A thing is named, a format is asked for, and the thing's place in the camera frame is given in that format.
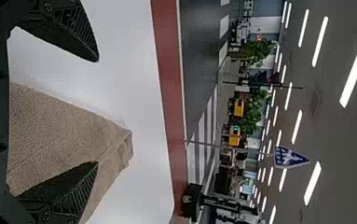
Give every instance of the tree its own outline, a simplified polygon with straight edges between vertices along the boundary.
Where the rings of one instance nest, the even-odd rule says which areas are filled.
[[[261,41],[248,40],[240,51],[229,52],[228,56],[235,60],[244,60],[247,67],[254,64],[256,67],[260,67],[263,64],[262,61],[267,58],[274,47],[275,44],[265,38]]]
[[[268,98],[267,91],[256,91],[252,97],[248,97],[245,101],[245,116],[239,120],[241,131],[246,135],[252,135],[259,130],[256,125],[262,119],[262,105]]]

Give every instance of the sign board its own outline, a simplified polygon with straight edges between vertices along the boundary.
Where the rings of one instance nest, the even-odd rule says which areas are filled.
[[[276,147],[274,153],[274,166],[280,169],[291,169],[309,164],[309,158],[300,155],[286,147]]]

